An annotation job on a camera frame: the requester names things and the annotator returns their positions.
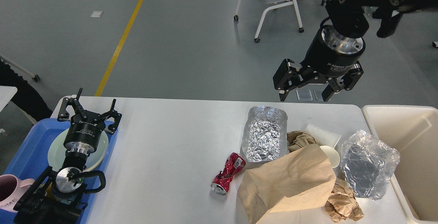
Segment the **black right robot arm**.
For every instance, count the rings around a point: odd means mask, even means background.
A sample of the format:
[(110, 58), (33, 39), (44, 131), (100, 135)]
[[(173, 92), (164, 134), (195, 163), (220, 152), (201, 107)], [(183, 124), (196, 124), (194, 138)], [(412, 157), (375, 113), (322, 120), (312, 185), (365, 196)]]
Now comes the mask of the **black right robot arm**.
[(363, 75), (359, 62), (366, 44), (363, 36), (369, 29), (365, 7), (375, 7), (372, 17), (379, 19), (379, 38), (394, 34), (402, 16), (421, 10), (436, 10), (437, 0), (326, 0), (325, 18), (310, 44), (300, 67), (284, 59), (273, 76), (280, 101), (305, 85), (326, 85), (323, 101), (341, 90), (350, 91)]

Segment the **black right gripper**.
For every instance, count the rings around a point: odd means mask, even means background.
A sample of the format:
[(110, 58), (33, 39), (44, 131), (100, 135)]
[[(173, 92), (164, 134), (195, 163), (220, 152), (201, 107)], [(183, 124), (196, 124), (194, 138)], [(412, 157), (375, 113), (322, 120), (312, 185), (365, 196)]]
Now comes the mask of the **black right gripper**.
[(348, 38), (332, 25), (322, 26), (300, 63), (302, 67), (295, 67), (294, 61), (284, 59), (275, 72), (273, 84), (279, 91), (280, 101), (284, 102), (294, 89), (309, 84), (328, 83), (322, 92), (324, 102), (341, 90), (352, 90), (363, 75), (358, 60), (365, 47), (363, 38)]

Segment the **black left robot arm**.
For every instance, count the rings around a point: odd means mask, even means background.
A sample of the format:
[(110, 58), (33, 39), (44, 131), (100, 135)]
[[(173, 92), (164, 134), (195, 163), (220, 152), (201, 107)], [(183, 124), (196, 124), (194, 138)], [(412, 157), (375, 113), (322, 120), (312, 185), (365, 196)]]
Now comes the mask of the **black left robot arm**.
[(48, 166), (21, 196), (14, 210), (15, 224), (75, 224), (88, 206), (84, 195), (102, 191), (105, 174), (89, 170), (87, 161), (96, 153), (103, 135), (113, 135), (122, 119), (116, 111), (116, 99), (102, 114), (85, 110), (80, 104), (82, 88), (76, 96), (64, 98), (58, 122), (69, 122), (63, 141), (62, 165)]

